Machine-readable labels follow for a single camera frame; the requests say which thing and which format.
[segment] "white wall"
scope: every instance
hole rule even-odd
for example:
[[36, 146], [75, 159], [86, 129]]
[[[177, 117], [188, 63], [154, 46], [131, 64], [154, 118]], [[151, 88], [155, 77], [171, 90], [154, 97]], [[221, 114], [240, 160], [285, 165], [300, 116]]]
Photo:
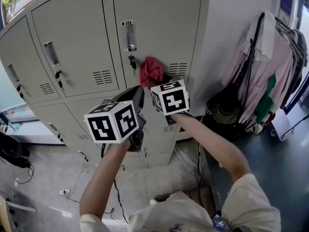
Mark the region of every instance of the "white wall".
[[200, 65], [190, 73], [191, 112], [205, 113], [205, 102], [222, 88], [223, 61], [262, 10], [275, 12], [278, 0], [210, 0]]

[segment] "white sleeve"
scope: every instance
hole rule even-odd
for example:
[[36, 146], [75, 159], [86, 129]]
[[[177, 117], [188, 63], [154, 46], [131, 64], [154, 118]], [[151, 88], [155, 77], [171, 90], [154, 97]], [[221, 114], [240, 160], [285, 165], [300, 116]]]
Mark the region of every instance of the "white sleeve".
[[222, 208], [232, 226], [252, 232], [280, 232], [278, 209], [272, 207], [253, 174], [245, 174], [232, 186]]
[[102, 220], [95, 215], [86, 214], [81, 216], [79, 224], [82, 232], [110, 232], [102, 223]]

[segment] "forearm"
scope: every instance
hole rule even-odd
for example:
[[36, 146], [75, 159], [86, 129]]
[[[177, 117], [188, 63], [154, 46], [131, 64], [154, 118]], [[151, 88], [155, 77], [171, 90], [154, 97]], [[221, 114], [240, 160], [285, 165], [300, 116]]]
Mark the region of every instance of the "forearm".
[[80, 215], [93, 214], [102, 218], [112, 184], [129, 148], [129, 143], [111, 145], [102, 158], [80, 203]]
[[235, 145], [208, 129], [195, 118], [182, 114], [174, 114], [172, 117], [230, 172], [233, 181], [250, 173], [247, 159]]

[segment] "person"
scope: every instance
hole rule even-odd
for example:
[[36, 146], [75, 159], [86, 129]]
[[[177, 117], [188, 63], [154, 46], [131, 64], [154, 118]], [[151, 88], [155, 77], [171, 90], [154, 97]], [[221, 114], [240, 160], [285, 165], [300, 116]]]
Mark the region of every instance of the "person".
[[[222, 218], [227, 224], [225, 229], [243, 232], [281, 231], [280, 213], [270, 205], [241, 151], [191, 116], [174, 114], [172, 118], [232, 177], [234, 184], [222, 207]], [[129, 140], [111, 145], [96, 169], [80, 202], [82, 232], [109, 231], [101, 219], [112, 184], [129, 147]], [[207, 211], [181, 192], [130, 215], [127, 229], [129, 232], [218, 231]]]

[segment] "pink shirt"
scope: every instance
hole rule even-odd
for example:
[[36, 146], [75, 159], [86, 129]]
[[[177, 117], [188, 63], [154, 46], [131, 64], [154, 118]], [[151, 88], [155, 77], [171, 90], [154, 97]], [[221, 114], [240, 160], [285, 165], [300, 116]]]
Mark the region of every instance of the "pink shirt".
[[[221, 81], [223, 86], [228, 85], [245, 57], [245, 54], [240, 50], [240, 46], [243, 44], [244, 40], [245, 37], [240, 41], [237, 49], [229, 61], [229, 66], [225, 70]], [[267, 89], [268, 79], [273, 74], [276, 76], [276, 84], [270, 92], [269, 97], [276, 105], [278, 105], [278, 107], [280, 107], [281, 104], [277, 103], [280, 101], [280, 95], [283, 91], [291, 66], [292, 51], [288, 43], [276, 31], [271, 60], [268, 62], [254, 61], [252, 64], [248, 98], [244, 107], [244, 112], [239, 119], [239, 123], [246, 122], [253, 114], [257, 104]], [[245, 80], [239, 89], [239, 100], [241, 99], [243, 92], [243, 96], [245, 96], [246, 93], [246, 89], [244, 90], [244, 83]]]

